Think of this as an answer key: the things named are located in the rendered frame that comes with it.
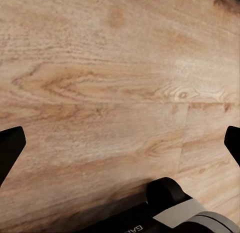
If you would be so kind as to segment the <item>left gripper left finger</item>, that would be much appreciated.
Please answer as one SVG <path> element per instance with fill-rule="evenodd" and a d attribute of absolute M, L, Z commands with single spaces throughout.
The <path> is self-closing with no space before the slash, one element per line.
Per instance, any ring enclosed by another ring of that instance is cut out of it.
<path fill-rule="evenodd" d="M 0 131 L 0 186 L 26 146 L 22 126 Z"/>

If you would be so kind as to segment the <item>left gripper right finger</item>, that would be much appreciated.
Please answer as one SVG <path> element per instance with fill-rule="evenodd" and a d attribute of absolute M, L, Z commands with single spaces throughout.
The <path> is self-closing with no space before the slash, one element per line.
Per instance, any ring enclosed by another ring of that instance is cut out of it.
<path fill-rule="evenodd" d="M 231 125 L 227 128 L 224 144 L 240 166 L 240 127 Z"/>

